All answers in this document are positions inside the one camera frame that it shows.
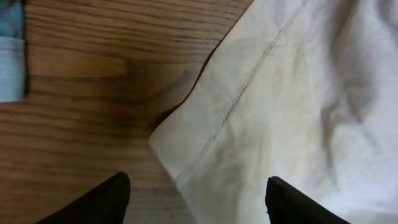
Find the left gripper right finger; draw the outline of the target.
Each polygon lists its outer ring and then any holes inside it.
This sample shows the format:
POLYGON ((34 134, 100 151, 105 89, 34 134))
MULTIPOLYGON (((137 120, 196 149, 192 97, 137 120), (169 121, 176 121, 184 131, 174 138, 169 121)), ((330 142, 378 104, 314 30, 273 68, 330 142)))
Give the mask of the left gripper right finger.
POLYGON ((267 180, 265 204, 271 224, 348 224, 278 176, 267 180))

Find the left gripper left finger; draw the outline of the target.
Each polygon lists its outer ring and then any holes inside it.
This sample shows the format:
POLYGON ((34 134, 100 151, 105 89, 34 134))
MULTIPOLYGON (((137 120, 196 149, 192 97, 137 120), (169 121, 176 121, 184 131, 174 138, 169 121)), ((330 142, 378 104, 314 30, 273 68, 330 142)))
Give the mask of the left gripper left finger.
POLYGON ((118 172, 37 224, 122 224, 130 193, 128 175, 118 172))

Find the beige khaki shorts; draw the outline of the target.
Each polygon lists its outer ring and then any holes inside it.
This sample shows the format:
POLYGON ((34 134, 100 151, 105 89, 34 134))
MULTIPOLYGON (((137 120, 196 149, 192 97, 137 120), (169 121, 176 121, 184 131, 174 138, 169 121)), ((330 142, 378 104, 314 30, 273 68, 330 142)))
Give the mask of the beige khaki shorts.
POLYGON ((197 223, 268 223, 278 176, 397 222, 397 2, 255 0, 151 135, 197 223))

